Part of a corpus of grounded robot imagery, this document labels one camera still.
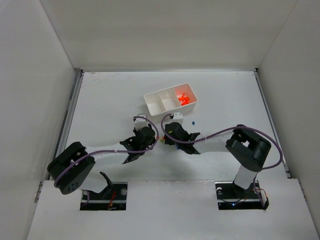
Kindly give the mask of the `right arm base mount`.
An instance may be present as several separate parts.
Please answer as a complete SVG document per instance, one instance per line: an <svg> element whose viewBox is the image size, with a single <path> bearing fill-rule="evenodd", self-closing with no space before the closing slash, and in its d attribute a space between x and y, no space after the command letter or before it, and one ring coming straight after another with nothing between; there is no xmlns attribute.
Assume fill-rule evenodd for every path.
<svg viewBox="0 0 320 240"><path fill-rule="evenodd" d="M248 189L242 189L232 181L215 182L217 206L219 210L266 210L269 198L260 188L259 182L251 183Z"/></svg>

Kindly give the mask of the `large orange round lego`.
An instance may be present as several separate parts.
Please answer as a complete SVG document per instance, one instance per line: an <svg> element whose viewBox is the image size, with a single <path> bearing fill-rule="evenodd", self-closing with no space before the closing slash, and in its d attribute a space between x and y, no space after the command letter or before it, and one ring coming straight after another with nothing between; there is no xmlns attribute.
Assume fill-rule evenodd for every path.
<svg viewBox="0 0 320 240"><path fill-rule="evenodd" d="M190 98L186 96L185 94L182 94L179 98L179 103L181 106L188 105L190 103Z"/></svg>

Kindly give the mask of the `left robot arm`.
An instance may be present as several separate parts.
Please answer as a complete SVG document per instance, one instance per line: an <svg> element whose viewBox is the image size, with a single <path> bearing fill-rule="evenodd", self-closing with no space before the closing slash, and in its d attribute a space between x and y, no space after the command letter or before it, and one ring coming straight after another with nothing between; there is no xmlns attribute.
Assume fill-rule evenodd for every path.
<svg viewBox="0 0 320 240"><path fill-rule="evenodd" d="M149 125L133 132L134 136L105 147L73 142L47 166L54 186L68 195L81 187L93 167L136 161L155 144L156 132Z"/></svg>

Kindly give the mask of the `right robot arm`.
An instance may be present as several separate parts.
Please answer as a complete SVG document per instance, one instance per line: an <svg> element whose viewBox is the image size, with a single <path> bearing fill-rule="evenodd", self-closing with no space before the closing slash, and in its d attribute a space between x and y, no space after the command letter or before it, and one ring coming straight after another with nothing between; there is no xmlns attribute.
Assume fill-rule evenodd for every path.
<svg viewBox="0 0 320 240"><path fill-rule="evenodd" d="M189 155L215 152L232 154L240 163L233 184L243 190L248 190L254 178L262 171L271 149L268 140L243 125L204 140L200 140L199 132L188 133L179 122L166 124L164 132L166 145L175 145Z"/></svg>

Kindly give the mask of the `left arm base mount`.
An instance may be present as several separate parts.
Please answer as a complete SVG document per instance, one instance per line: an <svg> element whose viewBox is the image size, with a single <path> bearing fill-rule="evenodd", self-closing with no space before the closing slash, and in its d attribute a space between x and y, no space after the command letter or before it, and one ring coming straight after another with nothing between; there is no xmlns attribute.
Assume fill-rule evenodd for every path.
<svg viewBox="0 0 320 240"><path fill-rule="evenodd" d="M127 182L112 182L102 171L99 172L106 181L100 192L84 190L82 192L81 211L125 211L127 208Z"/></svg>

